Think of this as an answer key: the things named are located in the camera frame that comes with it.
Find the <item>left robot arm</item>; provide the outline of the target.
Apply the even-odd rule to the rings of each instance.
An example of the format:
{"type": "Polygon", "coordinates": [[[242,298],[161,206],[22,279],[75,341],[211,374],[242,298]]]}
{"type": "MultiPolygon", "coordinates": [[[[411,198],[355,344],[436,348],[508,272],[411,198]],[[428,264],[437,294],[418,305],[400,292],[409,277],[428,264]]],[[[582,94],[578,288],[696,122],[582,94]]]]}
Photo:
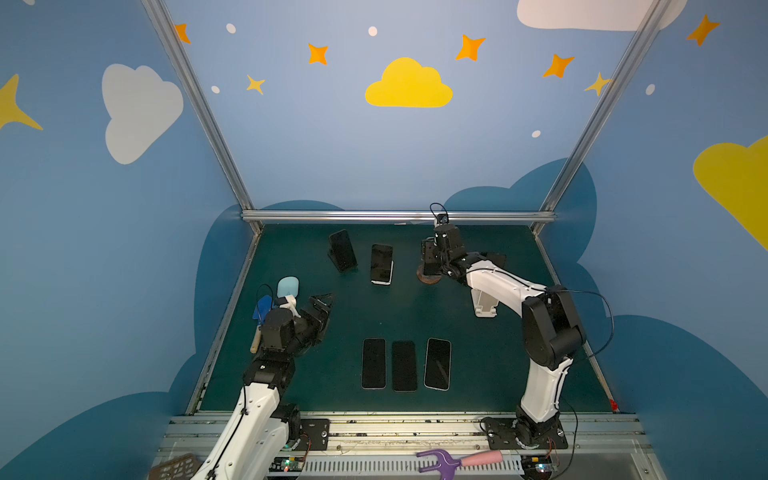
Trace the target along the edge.
{"type": "Polygon", "coordinates": [[[233,414],[196,479],[263,479],[280,451],[299,441],[299,409],[283,397],[295,359],[324,339],[335,299],[333,293],[311,296],[298,308],[286,296],[269,310],[233,414]]]}

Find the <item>small black phone stand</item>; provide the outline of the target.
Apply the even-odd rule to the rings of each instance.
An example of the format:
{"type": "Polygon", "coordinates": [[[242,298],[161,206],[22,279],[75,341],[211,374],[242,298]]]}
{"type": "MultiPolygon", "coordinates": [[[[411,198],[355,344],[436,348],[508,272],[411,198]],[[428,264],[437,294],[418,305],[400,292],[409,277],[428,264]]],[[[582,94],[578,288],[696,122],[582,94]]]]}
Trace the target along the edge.
{"type": "Polygon", "coordinates": [[[485,257],[491,261],[496,267],[504,269],[507,256],[505,254],[496,253],[496,252],[485,252],[485,257]]]}

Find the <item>white framed phone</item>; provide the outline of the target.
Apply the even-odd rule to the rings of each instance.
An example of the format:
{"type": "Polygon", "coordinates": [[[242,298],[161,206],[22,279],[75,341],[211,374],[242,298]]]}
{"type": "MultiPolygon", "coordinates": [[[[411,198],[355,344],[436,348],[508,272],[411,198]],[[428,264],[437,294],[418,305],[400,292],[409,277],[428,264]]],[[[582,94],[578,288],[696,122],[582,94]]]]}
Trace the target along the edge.
{"type": "Polygon", "coordinates": [[[427,388],[447,391],[451,383],[452,345],[448,340],[427,341],[424,384],[427,388]]]}

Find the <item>white phone stand front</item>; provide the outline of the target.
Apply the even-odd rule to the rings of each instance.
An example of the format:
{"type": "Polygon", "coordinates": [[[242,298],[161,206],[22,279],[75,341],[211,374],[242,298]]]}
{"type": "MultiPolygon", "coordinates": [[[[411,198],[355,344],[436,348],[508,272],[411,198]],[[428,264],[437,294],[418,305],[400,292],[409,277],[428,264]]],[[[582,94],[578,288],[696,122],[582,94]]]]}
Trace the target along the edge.
{"type": "Polygon", "coordinates": [[[495,297],[475,288],[471,290],[471,296],[477,318],[494,318],[497,315],[499,301],[495,297]]]}

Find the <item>purple phone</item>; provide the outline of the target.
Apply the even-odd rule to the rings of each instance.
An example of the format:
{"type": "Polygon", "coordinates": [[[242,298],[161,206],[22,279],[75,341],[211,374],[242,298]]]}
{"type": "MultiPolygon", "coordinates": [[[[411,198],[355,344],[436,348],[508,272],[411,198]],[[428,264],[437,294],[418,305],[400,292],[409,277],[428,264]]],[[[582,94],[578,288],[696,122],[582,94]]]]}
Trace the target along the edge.
{"type": "Polygon", "coordinates": [[[386,387],[386,340],[368,338],[363,341],[361,385],[365,390],[386,387]]]}

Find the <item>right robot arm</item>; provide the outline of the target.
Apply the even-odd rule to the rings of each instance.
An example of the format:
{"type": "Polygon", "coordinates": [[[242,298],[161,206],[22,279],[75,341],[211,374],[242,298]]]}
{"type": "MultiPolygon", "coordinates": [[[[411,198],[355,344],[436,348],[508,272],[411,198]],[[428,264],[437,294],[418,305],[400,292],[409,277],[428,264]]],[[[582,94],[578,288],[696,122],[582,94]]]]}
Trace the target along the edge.
{"type": "Polygon", "coordinates": [[[471,289],[475,316],[493,318],[503,304],[521,318],[529,357],[524,394],[516,408],[514,439],[519,448],[565,448],[560,396],[586,333],[569,291],[523,279],[497,266],[486,252],[470,252],[446,214],[434,235],[422,241],[420,275],[445,276],[471,289]]]}

